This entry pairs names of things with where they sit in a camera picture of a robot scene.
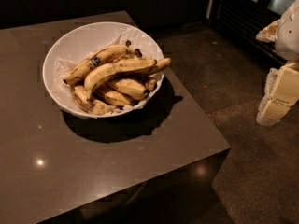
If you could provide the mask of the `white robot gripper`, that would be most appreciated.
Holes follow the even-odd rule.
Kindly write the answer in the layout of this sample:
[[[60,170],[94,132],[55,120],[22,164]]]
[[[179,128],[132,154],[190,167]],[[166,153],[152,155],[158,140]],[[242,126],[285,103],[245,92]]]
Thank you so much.
[[[274,42],[276,53],[285,60],[299,60],[299,0],[295,0],[280,20],[264,27],[256,39]],[[264,97],[256,121],[263,126],[279,123],[299,101],[299,62],[286,62],[279,69],[271,68],[265,82]]]

